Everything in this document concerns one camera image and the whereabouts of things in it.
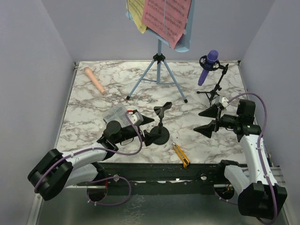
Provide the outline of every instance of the yellow box cutter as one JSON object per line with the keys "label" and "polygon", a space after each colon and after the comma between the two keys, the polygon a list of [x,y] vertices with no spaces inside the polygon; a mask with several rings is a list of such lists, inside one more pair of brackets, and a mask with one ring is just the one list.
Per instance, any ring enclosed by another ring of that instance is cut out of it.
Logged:
{"label": "yellow box cutter", "polygon": [[189,159],[187,158],[187,156],[183,153],[183,151],[181,150],[181,148],[178,146],[178,144],[176,143],[172,143],[175,152],[177,153],[177,155],[179,156],[179,158],[182,160],[183,162],[183,167],[187,168],[190,164]]}

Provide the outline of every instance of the pink sheet music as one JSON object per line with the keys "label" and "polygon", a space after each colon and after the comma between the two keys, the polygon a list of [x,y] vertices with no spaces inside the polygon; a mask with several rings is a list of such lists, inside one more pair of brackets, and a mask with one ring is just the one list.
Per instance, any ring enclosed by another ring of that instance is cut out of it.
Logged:
{"label": "pink sheet music", "polygon": [[190,5],[191,0],[145,0],[142,22],[174,49],[184,32]]}

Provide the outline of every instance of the microphone stand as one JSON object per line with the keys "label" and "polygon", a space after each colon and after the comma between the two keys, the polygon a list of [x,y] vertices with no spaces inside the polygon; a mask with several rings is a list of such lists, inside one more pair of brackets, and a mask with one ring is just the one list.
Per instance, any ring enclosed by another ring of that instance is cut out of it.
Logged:
{"label": "microphone stand", "polygon": [[200,66],[205,69],[205,70],[208,70],[208,71],[216,71],[217,69],[221,69],[222,70],[222,75],[219,79],[219,81],[217,82],[217,84],[215,85],[214,89],[211,90],[211,91],[197,91],[196,93],[197,94],[206,94],[206,97],[208,98],[209,102],[210,102],[210,106],[211,106],[211,103],[212,103],[212,100],[214,100],[216,97],[219,96],[218,94],[218,90],[221,90],[222,88],[220,87],[220,83],[224,77],[224,75],[227,73],[227,70],[228,70],[228,65],[229,64],[226,64],[226,66],[223,66],[220,64],[219,60],[217,60],[214,65],[212,65],[211,68],[208,68],[205,66],[205,64],[210,64],[209,62],[206,62],[206,58],[207,56],[204,55],[200,58],[199,60],[199,63],[200,63]]}

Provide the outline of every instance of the round black base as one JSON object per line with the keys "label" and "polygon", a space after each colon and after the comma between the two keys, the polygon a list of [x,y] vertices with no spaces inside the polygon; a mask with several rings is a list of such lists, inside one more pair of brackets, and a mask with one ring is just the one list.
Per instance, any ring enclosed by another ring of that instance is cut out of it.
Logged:
{"label": "round black base", "polygon": [[[152,128],[150,133],[151,134],[158,134],[158,127]],[[170,133],[169,133],[168,129],[165,128],[165,127],[162,127],[161,128],[161,137],[156,139],[153,143],[157,144],[157,145],[163,145],[163,144],[166,144],[168,142],[169,138],[170,138]]]}

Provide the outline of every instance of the gray wall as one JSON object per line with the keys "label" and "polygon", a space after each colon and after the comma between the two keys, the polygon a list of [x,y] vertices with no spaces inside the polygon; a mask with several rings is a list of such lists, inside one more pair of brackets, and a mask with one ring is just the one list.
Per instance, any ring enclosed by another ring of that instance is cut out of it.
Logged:
{"label": "gray wall", "polygon": [[[299,9],[299,0],[276,0],[241,62],[248,90],[258,93],[266,103],[266,147],[275,165],[283,170],[295,212],[300,212]],[[256,115],[263,124],[258,101]]]}
{"label": "gray wall", "polygon": [[53,147],[74,64],[40,0],[0,3],[0,224],[26,224],[27,175]]}
{"label": "gray wall", "polygon": [[[274,0],[195,0],[191,50],[163,45],[168,60],[199,60],[217,49],[241,60]],[[42,0],[73,60],[150,60],[157,39],[125,17],[125,0]]]}

